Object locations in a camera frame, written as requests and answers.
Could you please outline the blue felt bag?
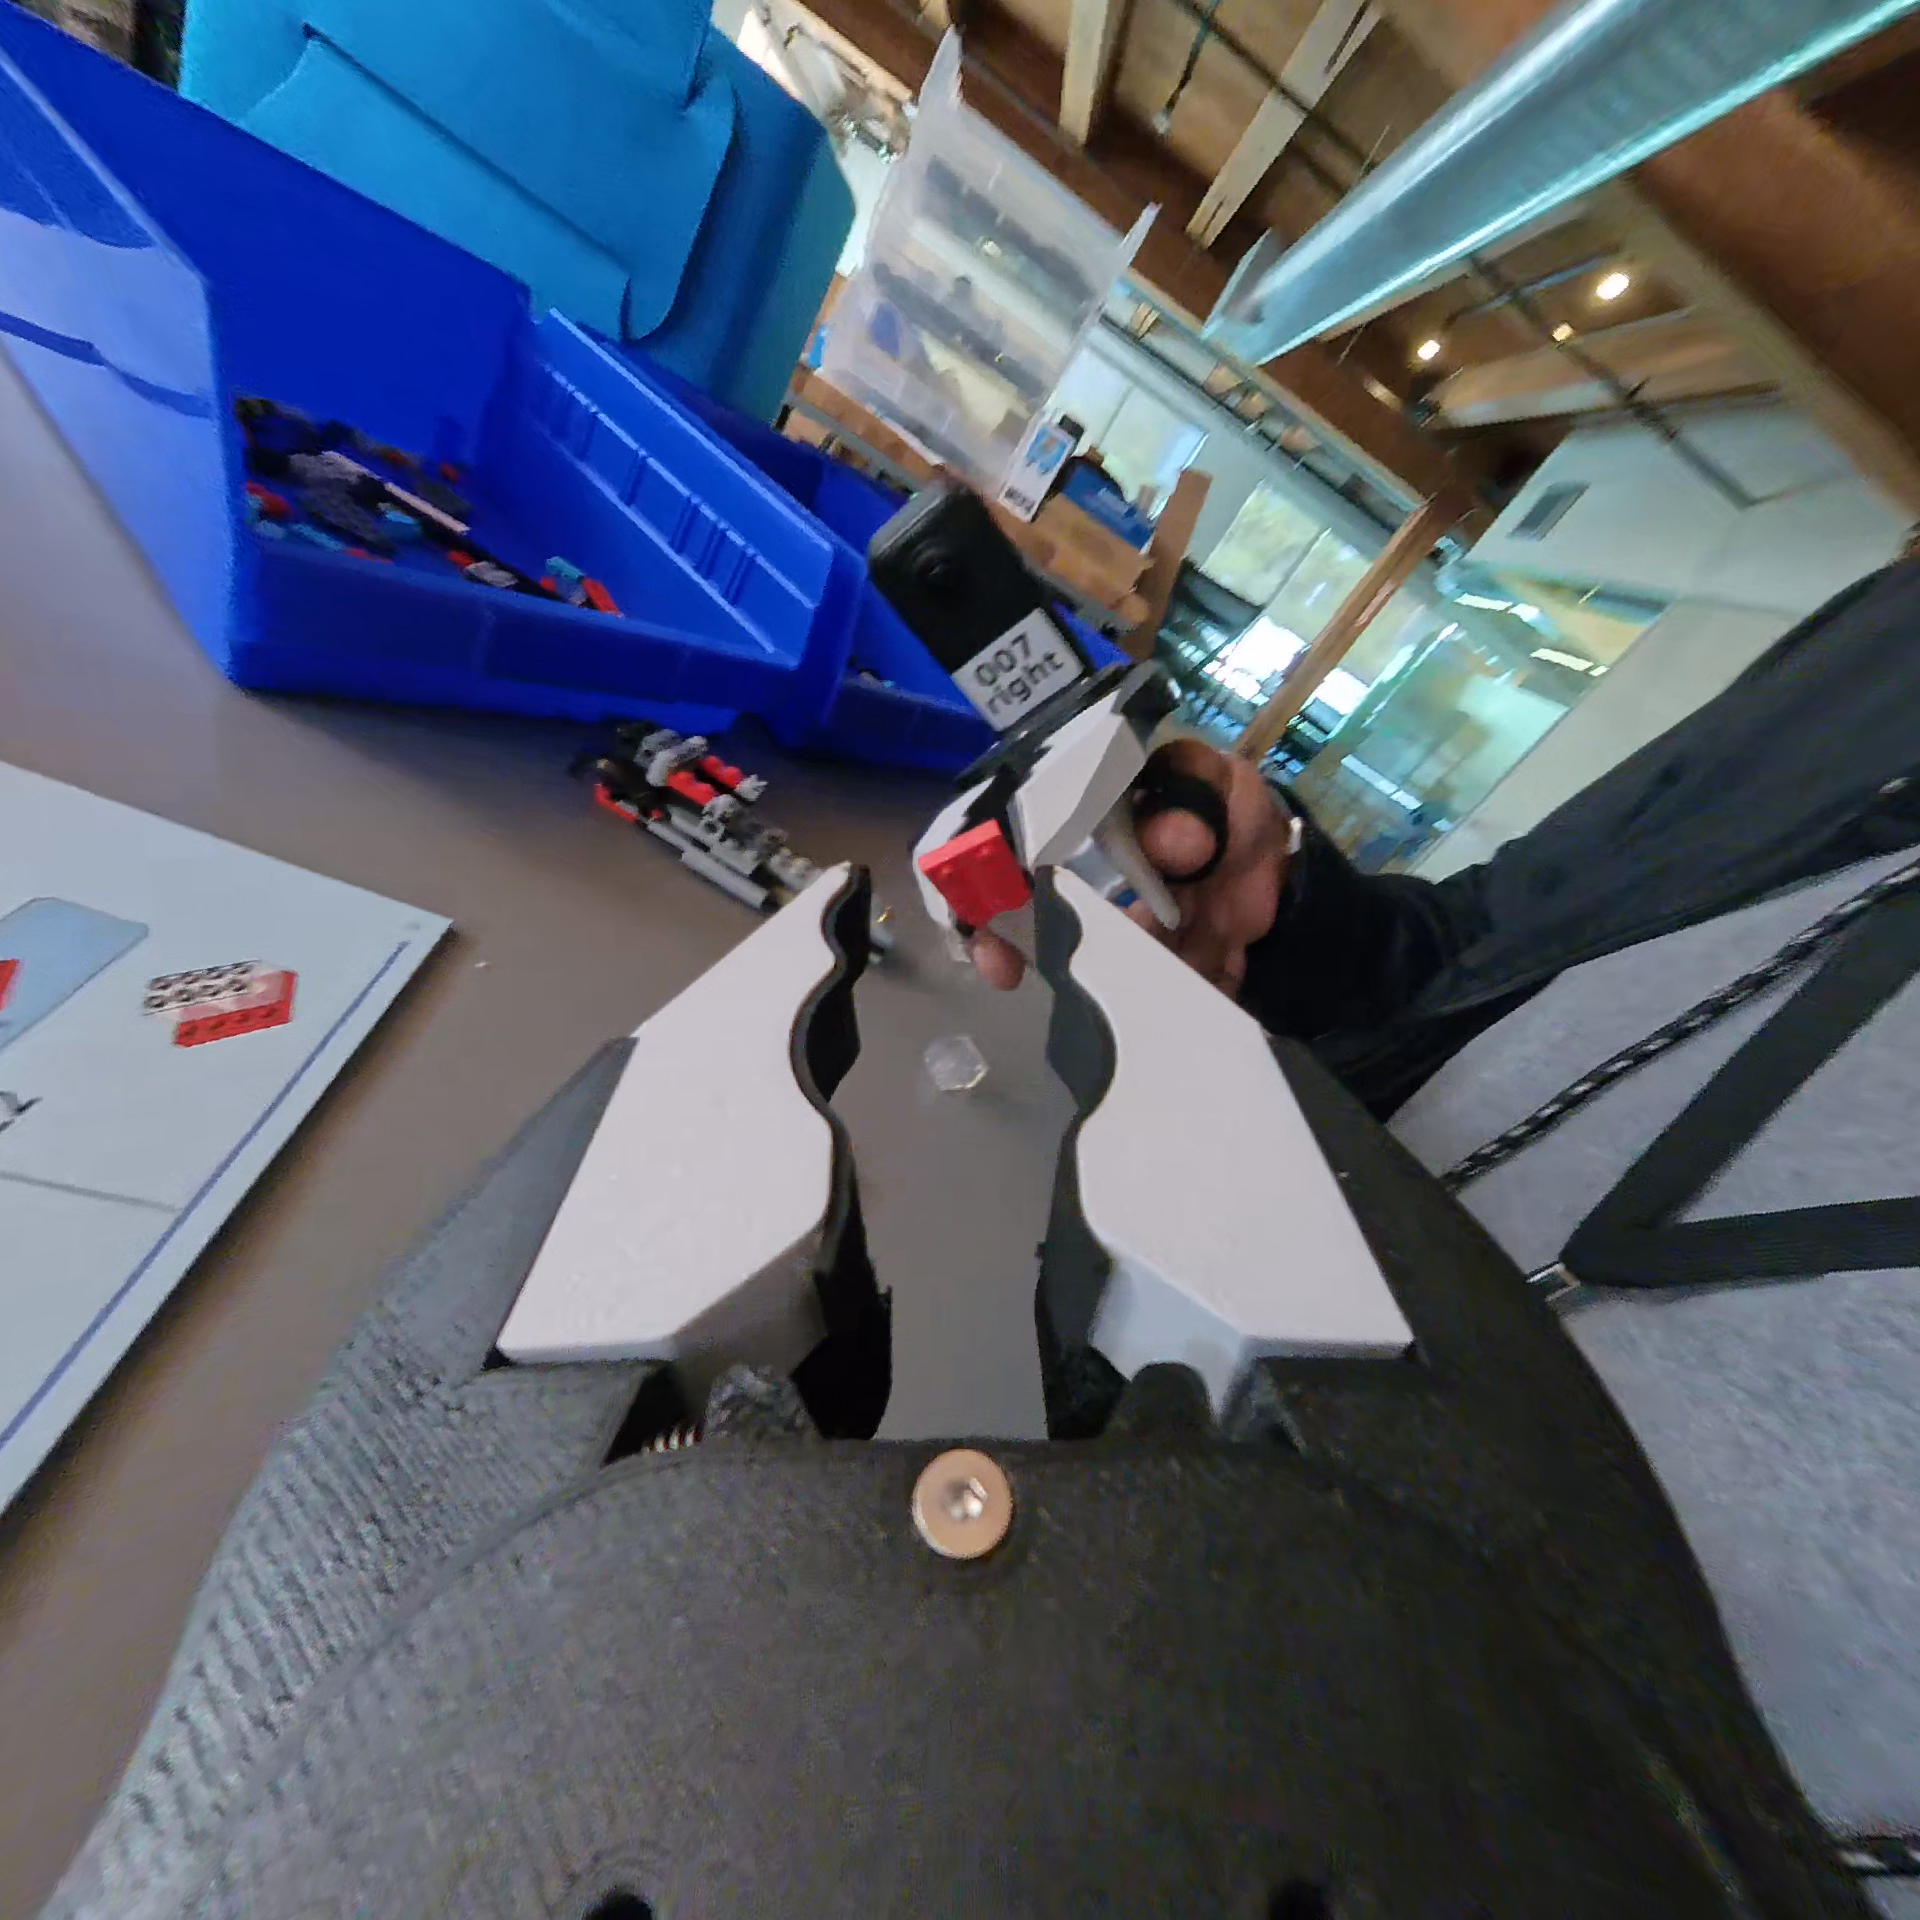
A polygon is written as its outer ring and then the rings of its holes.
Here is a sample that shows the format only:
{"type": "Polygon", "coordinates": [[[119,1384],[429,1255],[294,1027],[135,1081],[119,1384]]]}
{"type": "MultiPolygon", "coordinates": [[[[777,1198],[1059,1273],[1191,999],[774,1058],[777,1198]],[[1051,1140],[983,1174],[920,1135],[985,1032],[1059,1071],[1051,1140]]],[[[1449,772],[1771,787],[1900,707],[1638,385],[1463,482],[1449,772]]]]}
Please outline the blue felt bag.
{"type": "Polygon", "coordinates": [[[855,198],[697,2],[191,2],[180,94],[769,425],[855,198]]]}

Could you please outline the toy brick instruction booklet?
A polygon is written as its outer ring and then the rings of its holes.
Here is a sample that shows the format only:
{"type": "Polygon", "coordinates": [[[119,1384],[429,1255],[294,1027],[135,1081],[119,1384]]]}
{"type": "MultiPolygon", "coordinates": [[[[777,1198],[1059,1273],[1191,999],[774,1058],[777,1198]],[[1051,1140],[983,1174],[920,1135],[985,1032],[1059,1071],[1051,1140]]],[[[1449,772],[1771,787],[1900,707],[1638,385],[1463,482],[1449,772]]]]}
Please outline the toy brick instruction booklet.
{"type": "Polygon", "coordinates": [[[1,771],[1,1502],[451,924],[1,771]]]}

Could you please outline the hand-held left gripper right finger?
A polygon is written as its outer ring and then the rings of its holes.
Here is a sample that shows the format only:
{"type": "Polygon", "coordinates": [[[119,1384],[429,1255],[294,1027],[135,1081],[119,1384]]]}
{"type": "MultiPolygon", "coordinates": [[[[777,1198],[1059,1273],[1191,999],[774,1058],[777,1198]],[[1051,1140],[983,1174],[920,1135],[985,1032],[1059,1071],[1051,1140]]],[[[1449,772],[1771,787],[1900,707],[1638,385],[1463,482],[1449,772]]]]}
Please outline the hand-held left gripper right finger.
{"type": "Polygon", "coordinates": [[[1046,1426],[1107,1426],[1161,1364],[1224,1417],[1261,1362],[1411,1356],[1261,1027],[1069,871],[1043,874],[1035,934],[1071,1104],[1035,1294],[1046,1426]]]}

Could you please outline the person's right hand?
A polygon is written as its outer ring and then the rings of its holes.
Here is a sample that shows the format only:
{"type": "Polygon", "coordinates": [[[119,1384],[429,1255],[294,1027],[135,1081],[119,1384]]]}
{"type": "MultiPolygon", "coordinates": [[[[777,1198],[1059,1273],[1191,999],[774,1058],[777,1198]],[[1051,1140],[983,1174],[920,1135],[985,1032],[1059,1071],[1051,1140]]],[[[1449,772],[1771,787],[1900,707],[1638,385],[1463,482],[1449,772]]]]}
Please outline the person's right hand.
{"type": "Polygon", "coordinates": [[[1148,769],[1212,787],[1227,836],[1188,812],[1166,809],[1136,827],[1143,858],[1180,910],[1166,928],[1150,903],[1129,900],[1125,918],[1174,954],[1227,999],[1241,995],[1251,948],[1272,928],[1287,887],[1295,817],[1263,771],[1196,737],[1161,746],[1148,769]]]}

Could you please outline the person's grey shirt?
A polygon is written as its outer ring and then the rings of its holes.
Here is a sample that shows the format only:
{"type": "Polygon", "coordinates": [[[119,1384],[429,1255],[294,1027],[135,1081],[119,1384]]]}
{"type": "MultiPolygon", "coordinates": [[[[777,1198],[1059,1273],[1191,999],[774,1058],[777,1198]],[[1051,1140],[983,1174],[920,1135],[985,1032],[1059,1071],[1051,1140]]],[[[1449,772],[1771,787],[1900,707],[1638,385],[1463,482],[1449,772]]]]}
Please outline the person's grey shirt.
{"type": "Polygon", "coordinates": [[[1837,1841],[1915,1841],[1915,850],[1572,968],[1387,1127],[1551,1299],[1837,1841]]]}

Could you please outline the clear plastic storage drawers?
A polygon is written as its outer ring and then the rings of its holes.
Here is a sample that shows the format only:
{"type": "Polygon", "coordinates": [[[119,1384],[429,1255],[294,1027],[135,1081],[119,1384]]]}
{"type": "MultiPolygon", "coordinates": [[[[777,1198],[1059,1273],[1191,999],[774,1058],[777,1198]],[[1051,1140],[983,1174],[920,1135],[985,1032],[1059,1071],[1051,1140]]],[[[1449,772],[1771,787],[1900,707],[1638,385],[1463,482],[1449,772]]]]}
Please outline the clear plastic storage drawers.
{"type": "Polygon", "coordinates": [[[948,33],[889,168],[821,376],[996,500],[1152,222],[1107,224],[961,97],[948,33]]]}

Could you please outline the silver ventilation duct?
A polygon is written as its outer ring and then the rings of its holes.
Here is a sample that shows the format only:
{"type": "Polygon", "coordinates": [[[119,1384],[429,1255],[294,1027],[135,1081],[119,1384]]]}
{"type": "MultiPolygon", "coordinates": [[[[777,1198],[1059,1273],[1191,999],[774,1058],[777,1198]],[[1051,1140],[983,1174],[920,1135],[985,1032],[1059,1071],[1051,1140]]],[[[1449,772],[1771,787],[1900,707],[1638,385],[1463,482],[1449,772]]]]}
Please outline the silver ventilation duct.
{"type": "Polygon", "coordinates": [[[1582,2],[1549,11],[1295,244],[1259,242],[1201,326],[1293,352],[1852,51],[1915,2],[1582,2]]]}

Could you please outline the blue plastic bin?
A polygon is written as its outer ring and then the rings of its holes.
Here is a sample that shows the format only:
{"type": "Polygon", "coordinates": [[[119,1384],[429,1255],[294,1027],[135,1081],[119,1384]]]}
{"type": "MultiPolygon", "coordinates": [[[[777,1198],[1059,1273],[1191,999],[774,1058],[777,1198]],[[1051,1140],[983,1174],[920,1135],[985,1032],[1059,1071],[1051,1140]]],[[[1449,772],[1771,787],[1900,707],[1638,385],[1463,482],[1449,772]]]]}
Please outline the blue plastic bin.
{"type": "Polygon", "coordinates": [[[473,714],[638,714],[684,641],[259,540],[232,401],[464,468],[478,540],[550,561],[503,463],[537,322],[500,272],[4,4],[4,354],[229,681],[473,714]]]}
{"type": "Polygon", "coordinates": [[[793,753],[957,775],[992,730],[879,598],[869,545],[905,498],[830,456],[543,316],[516,377],[543,553],[611,591],[620,622],[687,644],[633,680],[639,714],[765,728],[793,753]]]}

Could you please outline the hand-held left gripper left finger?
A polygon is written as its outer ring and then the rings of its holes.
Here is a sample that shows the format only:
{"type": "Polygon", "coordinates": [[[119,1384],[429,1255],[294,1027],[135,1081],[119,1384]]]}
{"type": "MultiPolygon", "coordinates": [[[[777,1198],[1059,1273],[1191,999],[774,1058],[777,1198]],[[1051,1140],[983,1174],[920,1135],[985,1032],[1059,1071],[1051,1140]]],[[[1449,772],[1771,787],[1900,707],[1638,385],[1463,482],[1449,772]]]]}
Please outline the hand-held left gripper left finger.
{"type": "Polygon", "coordinates": [[[872,1439],[893,1385],[848,1131],[872,881],[824,868],[628,1035],[496,1353],[641,1360],[685,1407],[732,1368],[795,1385],[824,1439],[872,1439]]]}

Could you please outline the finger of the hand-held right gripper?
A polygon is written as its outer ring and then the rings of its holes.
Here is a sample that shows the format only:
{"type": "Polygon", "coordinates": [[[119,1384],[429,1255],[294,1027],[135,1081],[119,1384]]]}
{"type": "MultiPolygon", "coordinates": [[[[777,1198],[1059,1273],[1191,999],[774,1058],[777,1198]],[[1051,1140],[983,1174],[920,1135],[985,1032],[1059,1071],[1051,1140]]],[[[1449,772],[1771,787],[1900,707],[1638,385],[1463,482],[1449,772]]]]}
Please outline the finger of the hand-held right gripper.
{"type": "Polygon", "coordinates": [[[918,899],[927,913],[927,918],[937,924],[951,924],[947,913],[931,899],[926,883],[918,879],[916,868],[916,852],[940,846],[943,839],[974,827],[983,820],[998,820],[1005,831],[1005,790],[1003,787],[971,787],[961,796],[957,796],[951,804],[947,804],[924,831],[924,836],[915,846],[915,881],[918,886],[918,899]]]}
{"type": "Polygon", "coordinates": [[[1062,867],[1097,839],[1141,777],[1155,732],[1155,720],[1102,699],[1044,738],[1005,809],[1029,874],[1062,867]]]}

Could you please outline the red toy brick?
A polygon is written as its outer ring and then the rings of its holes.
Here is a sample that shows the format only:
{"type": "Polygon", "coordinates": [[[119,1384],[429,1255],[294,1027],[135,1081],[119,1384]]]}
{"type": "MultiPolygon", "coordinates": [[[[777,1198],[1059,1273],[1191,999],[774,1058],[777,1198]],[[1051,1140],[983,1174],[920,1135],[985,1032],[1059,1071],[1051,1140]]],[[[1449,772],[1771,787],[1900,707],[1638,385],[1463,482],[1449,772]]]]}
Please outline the red toy brick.
{"type": "Polygon", "coordinates": [[[947,919],[974,934],[1025,910],[1032,881],[998,820],[983,820],[916,852],[918,879],[947,919]]]}

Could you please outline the small blue white box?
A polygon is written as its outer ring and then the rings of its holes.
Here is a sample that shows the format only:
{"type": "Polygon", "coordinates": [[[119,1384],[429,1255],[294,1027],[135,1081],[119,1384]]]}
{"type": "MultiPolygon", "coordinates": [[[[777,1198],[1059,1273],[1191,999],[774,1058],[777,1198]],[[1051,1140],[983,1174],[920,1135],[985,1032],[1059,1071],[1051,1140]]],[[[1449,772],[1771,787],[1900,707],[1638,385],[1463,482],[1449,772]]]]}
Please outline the small blue white box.
{"type": "Polygon", "coordinates": [[[1084,427],[1071,416],[1037,416],[1025,427],[998,482],[998,506],[1022,523],[1030,523],[1076,452],[1081,438],[1084,427]]]}

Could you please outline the pile of toy bricks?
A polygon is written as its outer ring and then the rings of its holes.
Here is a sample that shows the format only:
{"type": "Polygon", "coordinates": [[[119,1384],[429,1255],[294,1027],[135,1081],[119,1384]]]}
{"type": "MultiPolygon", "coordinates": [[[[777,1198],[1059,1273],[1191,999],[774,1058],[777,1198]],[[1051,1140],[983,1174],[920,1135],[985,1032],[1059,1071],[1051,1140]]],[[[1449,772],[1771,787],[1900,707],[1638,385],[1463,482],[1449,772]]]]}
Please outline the pile of toy bricks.
{"type": "Polygon", "coordinates": [[[259,540],[301,543],[371,564],[413,564],[549,607],[622,614],[611,588],[563,559],[507,562],[473,530],[464,468],[432,464],[341,418],[312,418],[263,395],[230,416],[243,449],[243,513],[259,540]]]}

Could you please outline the grey toy brick car model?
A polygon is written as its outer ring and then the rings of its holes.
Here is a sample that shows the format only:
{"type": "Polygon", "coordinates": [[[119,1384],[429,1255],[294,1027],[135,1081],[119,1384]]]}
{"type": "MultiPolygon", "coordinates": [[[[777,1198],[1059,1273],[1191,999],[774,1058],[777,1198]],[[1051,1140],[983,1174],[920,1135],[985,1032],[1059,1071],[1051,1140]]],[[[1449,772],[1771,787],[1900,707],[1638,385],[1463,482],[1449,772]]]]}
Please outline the grey toy brick car model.
{"type": "Polygon", "coordinates": [[[763,817],[765,782],[716,753],[708,737],[615,724],[572,758],[566,775],[590,787],[600,812],[758,918],[790,906],[824,871],[763,817]]]}

